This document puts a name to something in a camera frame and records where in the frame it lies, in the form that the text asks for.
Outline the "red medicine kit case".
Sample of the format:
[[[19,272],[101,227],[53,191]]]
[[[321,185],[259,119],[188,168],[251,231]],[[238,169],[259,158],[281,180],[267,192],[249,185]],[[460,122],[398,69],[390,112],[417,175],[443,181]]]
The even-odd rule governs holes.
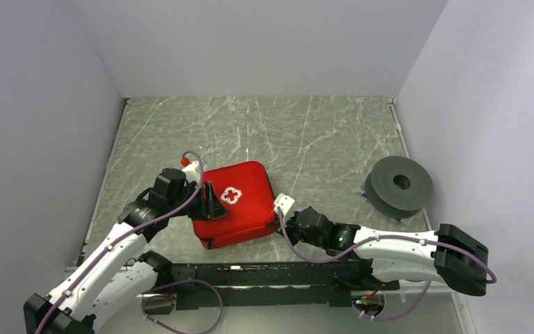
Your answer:
[[[206,249],[239,244],[276,231],[275,195],[263,164],[245,161],[208,170],[204,180],[212,183],[227,210],[216,220],[193,221],[193,232]]]

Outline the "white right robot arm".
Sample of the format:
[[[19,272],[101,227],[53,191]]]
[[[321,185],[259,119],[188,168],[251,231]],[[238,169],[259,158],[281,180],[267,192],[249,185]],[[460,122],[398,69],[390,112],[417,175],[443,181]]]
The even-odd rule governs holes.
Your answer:
[[[488,267],[489,249],[459,227],[443,223],[438,230],[392,232],[335,223],[308,207],[300,212],[275,205],[280,231],[300,259],[318,263],[295,248],[299,241],[323,249],[322,263],[364,260],[355,270],[359,286],[379,282],[430,281],[468,296],[484,296],[497,282]]]

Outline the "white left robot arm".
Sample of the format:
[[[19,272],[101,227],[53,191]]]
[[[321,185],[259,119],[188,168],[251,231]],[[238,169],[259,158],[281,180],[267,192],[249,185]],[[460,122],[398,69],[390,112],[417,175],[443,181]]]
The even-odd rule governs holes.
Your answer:
[[[46,296],[29,297],[23,306],[26,332],[96,333],[138,295],[189,283],[178,279],[169,259],[143,248],[171,218],[212,221],[226,213],[212,184],[204,181],[202,164],[162,170],[68,278]]]

